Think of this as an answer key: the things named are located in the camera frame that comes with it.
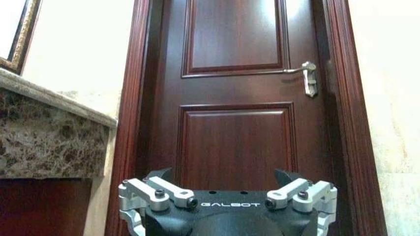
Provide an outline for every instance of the black screw head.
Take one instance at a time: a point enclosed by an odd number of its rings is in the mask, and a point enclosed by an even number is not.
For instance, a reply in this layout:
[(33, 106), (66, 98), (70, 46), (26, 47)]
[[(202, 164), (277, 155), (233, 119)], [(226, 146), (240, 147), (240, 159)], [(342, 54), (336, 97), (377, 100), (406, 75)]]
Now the black screw head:
[(265, 200), (264, 205), (265, 205), (266, 209), (269, 209), (269, 210), (273, 210), (276, 208), (276, 202), (270, 199)]
[(162, 189), (157, 189), (154, 191), (154, 197), (156, 198), (162, 198), (165, 196), (165, 191)]
[(297, 196), (298, 196), (301, 199), (304, 199), (304, 200), (306, 200), (306, 199), (308, 199), (308, 197), (309, 197), (309, 195), (308, 195), (308, 192), (306, 192), (306, 191), (300, 191), (300, 192), (297, 193)]
[(186, 199), (186, 208), (193, 209), (193, 208), (196, 208), (197, 204), (198, 204), (197, 199), (194, 199), (192, 197)]

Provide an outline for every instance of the mirror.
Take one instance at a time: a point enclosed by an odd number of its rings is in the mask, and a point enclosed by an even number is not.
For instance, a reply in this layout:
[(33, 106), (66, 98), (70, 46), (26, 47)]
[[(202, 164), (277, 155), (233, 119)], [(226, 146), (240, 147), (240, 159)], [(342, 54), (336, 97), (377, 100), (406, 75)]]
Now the mirror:
[(21, 73), (41, 0), (0, 0), (0, 67)]

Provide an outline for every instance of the silver bracket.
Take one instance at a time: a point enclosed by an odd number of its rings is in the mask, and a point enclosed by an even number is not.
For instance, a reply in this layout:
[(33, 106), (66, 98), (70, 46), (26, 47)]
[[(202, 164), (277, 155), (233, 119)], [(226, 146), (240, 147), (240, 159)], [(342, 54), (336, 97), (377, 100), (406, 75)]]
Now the silver bracket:
[(300, 212), (318, 211), (317, 236), (325, 236), (328, 226), (336, 221), (337, 189), (325, 181), (309, 186), (304, 195), (293, 196), (293, 209)]
[(268, 191), (265, 205), (270, 210), (282, 209), (288, 206), (288, 201), (300, 192), (308, 189), (309, 182), (298, 178), (292, 183), (277, 190)]
[(141, 217), (136, 210), (120, 210), (120, 218), (126, 221), (130, 236), (145, 236), (145, 229), (141, 225)]
[(169, 208), (169, 195), (165, 193), (161, 197), (154, 196), (156, 189), (136, 178), (124, 180), (118, 186), (120, 209), (130, 210), (150, 206), (153, 211), (162, 211)]
[(146, 184), (156, 189), (162, 189), (177, 207), (194, 208), (197, 206), (197, 199), (192, 190), (177, 187), (158, 177), (150, 177)]

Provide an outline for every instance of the silver door handle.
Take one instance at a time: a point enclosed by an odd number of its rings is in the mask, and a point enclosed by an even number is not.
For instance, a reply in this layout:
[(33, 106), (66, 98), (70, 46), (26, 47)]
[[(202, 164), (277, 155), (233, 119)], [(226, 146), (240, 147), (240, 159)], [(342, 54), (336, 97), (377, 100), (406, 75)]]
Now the silver door handle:
[(282, 73), (285, 74), (294, 74), (300, 71), (302, 72), (304, 93), (309, 97), (314, 97), (317, 94), (317, 81), (316, 81), (314, 70), (316, 70), (316, 65), (309, 61), (301, 64), (301, 68), (282, 70)]

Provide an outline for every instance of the countertop edge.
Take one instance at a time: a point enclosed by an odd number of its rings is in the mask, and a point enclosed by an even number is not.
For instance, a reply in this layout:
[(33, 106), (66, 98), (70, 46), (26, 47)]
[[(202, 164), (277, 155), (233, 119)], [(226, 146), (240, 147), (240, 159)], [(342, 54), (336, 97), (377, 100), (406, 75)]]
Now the countertop edge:
[(84, 117), (109, 128), (117, 127), (117, 120), (100, 113), (70, 98), (25, 81), (18, 75), (0, 68), (0, 87), (18, 93), (46, 105), (56, 107), (74, 115)]

